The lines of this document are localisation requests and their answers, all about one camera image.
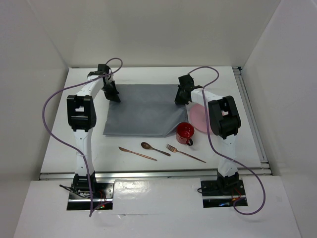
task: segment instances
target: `mug handle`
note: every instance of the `mug handle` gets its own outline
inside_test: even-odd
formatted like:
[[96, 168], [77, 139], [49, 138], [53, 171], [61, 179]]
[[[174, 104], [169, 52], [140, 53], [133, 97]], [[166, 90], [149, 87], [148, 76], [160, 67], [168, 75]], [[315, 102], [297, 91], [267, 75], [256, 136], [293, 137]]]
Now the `mug handle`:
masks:
[[193, 140], [192, 139], [189, 139], [187, 140], [188, 142], [186, 142], [187, 145], [191, 146], [194, 144]]

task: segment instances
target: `mug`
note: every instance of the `mug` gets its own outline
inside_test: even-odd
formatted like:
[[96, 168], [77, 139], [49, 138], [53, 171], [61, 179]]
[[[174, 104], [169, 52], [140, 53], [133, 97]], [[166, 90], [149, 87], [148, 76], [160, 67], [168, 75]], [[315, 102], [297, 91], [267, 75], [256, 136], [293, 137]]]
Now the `mug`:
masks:
[[182, 122], [177, 126], [176, 139], [181, 144], [193, 145], [191, 137], [194, 135], [194, 132], [195, 129], [191, 124]]

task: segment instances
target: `spoon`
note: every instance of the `spoon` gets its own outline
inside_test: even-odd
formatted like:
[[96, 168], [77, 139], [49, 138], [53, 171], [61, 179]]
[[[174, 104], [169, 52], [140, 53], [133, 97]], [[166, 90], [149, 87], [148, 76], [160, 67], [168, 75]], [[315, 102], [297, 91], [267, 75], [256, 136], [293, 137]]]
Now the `spoon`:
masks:
[[158, 152], [160, 152], [160, 153], [162, 153], [162, 154], [165, 154], [165, 155], [167, 155], [167, 156], [170, 156], [170, 154], [168, 154], [168, 153], [166, 153], [166, 152], [164, 152], [164, 151], [157, 150], [157, 149], [153, 148], [153, 147], [152, 147], [149, 143], [147, 143], [147, 142], [142, 142], [142, 143], [141, 143], [141, 146], [142, 146], [143, 149], [156, 150], [156, 151], [158, 151]]

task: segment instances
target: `pink plate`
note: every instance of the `pink plate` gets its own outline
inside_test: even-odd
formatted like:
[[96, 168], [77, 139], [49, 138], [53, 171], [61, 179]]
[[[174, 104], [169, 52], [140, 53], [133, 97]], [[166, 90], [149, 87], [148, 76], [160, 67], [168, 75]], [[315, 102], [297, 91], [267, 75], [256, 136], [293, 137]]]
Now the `pink plate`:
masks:
[[193, 106], [189, 112], [189, 117], [190, 117], [191, 124], [197, 130], [207, 133], [205, 108], [203, 106], [199, 104], [196, 104], [195, 106]]

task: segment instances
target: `fork tines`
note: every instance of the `fork tines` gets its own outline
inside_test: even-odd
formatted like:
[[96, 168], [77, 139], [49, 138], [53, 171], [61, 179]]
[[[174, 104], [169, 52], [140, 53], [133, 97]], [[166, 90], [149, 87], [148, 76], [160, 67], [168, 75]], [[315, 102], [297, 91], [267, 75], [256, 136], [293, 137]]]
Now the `fork tines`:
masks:
[[175, 147], [173, 147], [173, 146], [171, 146], [171, 145], [169, 145], [169, 144], [167, 144], [166, 147], [167, 147], [167, 149], [169, 149], [170, 151], [173, 151], [173, 150], [175, 149]]

